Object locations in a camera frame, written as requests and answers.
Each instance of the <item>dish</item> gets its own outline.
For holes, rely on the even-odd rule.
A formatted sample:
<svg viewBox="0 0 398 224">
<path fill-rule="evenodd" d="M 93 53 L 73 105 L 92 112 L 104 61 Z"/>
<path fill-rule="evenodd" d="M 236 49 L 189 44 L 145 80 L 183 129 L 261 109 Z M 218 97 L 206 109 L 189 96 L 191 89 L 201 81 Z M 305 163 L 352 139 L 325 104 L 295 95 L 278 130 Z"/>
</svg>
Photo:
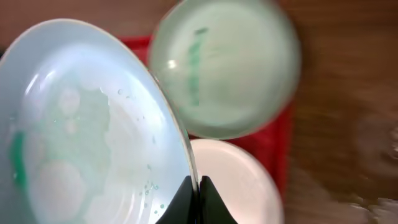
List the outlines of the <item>dish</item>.
<svg viewBox="0 0 398 224">
<path fill-rule="evenodd" d="M 223 141 L 196 139 L 191 144 L 199 179 L 210 177 L 237 223 L 284 223 L 275 183 L 252 155 Z"/>
<path fill-rule="evenodd" d="M 18 37 L 0 60 L 0 105 L 3 222 L 155 223 L 186 176 L 197 192 L 156 81 L 91 24 L 56 19 Z"/>
<path fill-rule="evenodd" d="M 182 1 L 154 35 L 149 68 L 189 133 L 232 139 L 258 131 L 289 102 L 299 43 L 272 1 Z"/>
</svg>

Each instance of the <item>red tray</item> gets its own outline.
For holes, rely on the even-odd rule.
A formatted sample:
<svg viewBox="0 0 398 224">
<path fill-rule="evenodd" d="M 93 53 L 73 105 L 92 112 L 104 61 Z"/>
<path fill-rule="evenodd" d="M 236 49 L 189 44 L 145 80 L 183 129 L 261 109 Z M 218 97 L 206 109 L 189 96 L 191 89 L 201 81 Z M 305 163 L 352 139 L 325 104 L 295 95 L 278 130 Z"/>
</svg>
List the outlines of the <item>red tray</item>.
<svg viewBox="0 0 398 224">
<path fill-rule="evenodd" d="M 147 63 L 150 37 L 122 39 L 144 63 Z M 292 129 L 291 106 L 286 107 L 273 122 L 259 132 L 229 140 L 250 152 L 268 170 L 283 199 L 286 185 L 287 152 Z"/>
</svg>

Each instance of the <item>wooden surface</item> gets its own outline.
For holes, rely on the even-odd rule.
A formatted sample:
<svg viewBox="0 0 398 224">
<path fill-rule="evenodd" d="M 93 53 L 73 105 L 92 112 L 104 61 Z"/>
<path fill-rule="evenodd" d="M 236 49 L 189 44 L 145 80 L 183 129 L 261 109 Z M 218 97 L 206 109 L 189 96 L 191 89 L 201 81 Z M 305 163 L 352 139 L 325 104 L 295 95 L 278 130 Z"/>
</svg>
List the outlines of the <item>wooden surface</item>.
<svg viewBox="0 0 398 224">
<path fill-rule="evenodd" d="M 0 45 L 56 17 L 121 37 L 148 35 L 176 2 L 0 0 Z M 281 5 L 303 50 L 285 222 L 397 223 L 398 1 Z"/>
</svg>

